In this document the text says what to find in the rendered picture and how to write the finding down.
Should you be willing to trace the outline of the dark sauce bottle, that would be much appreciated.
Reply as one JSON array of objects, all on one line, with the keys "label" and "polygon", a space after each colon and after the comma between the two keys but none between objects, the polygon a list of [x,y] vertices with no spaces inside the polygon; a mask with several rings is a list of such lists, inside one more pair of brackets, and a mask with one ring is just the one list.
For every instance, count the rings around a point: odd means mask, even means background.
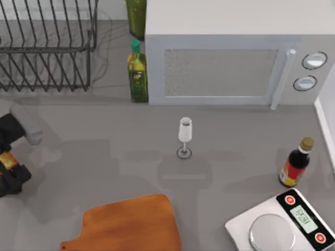
[{"label": "dark sauce bottle", "polygon": [[298,148],[292,150],[279,173],[279,181],[286,187],[295,187],[310,163],[310,152],[314,147],[311,137],[304,137]]}]

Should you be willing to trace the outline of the large round microwave knob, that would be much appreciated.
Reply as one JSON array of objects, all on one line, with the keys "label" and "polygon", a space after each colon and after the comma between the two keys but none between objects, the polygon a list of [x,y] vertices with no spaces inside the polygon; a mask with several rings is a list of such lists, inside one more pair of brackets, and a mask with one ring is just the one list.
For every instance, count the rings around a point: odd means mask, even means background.
[{"label": "large round microwave knob", "polygon": [[326,64],[328,56],[324,52],[306,55],[302,60],[302,66],[307,70],[316,70]]}]

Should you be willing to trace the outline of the dark green bottle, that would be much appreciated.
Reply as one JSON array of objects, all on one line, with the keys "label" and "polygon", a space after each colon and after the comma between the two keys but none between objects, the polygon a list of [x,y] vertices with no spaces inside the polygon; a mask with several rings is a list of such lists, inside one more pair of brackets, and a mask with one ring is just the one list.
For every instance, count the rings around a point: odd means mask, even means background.
[{"label": "dark green bottle", "polygon": [[147,0],[126,0],[126,8],[130,34],[143,41],[146,29]]}]

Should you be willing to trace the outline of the small round microwave knob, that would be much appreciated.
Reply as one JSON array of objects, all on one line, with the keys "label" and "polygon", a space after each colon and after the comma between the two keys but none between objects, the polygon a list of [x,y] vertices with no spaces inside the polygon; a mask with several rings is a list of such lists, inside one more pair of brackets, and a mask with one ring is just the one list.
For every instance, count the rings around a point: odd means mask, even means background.
[{"label": "small round microwave knob", "polygon": [[313,89],[317,83],[317,79],[309,75],[296,79],[293,83],[293,88],[298,92],[306,92]]}]

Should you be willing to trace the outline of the orange and yellow object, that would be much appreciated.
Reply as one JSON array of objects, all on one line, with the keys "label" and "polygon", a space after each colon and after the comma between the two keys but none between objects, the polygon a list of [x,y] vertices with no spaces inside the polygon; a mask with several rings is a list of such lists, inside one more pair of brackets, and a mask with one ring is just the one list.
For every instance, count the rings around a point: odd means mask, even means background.
[{"label": "orange and yellow object", "polygon": [[0,162],[4,165],[7,170],[13,169],[17,164],[17,160],[10,152],[3,152],[0,154]]}]

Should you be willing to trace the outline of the green olive oil bottle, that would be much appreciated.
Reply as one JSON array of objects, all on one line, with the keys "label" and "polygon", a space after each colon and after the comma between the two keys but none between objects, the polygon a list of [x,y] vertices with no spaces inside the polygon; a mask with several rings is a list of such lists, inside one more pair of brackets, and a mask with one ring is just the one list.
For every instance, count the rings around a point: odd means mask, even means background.
[{"label": "green olive oil bottle", "polygon": [[137,103],[148,102],[147,61],[141,52],[141,42],[133,39],[130,43],[131,53],[127,60],[131,100]]}]

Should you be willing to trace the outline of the wooden cutting board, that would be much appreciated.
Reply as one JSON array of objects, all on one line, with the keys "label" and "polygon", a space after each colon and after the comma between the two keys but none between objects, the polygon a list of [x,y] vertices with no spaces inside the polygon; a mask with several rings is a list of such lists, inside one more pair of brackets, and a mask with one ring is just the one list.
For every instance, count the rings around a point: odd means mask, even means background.
[{"label": "wooden cutting board", "polygon": [[170,200],[154,194],[87,210],[60,251],[182,251],[182,243]]}]

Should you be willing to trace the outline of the white kitchen scale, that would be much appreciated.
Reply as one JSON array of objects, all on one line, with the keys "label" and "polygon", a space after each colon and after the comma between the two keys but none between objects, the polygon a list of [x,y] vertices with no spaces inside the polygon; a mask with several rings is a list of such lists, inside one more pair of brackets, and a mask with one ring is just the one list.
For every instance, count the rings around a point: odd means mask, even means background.
[{"label": "white kitchen scale", "polygon": [[225,223],[238,251],[329,251],[335,232],[303,194],[291,188]]}]

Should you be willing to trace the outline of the white wine glass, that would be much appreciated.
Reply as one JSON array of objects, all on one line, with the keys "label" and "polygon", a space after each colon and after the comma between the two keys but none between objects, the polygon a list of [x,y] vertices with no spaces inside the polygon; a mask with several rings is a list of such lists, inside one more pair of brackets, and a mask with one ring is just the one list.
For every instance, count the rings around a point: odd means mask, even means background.
[{"label": "white wine glass", "polygon": [[188,159],[192,155],[192,150],[187,144],[192,140],[192,120],[189,117],[183,117],[180,120],[180,126],[178,131],[178,139],[182,143],[182,146],[177,149],[177,156],[180,159]]}]

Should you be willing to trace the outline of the pale grey microwave oven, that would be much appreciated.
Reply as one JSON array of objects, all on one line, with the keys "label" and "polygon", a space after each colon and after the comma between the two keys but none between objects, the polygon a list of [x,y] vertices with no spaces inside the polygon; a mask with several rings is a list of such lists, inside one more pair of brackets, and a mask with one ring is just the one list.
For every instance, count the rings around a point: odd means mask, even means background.
[{"label": "pale grey microwave oven", "polygon": [[[312,105],[335,66],[335,0],[148,0],[145,47],[152,105],[270,106],[290,48],[278,105]],[[305,69],[319,51],[326,64]]]}]

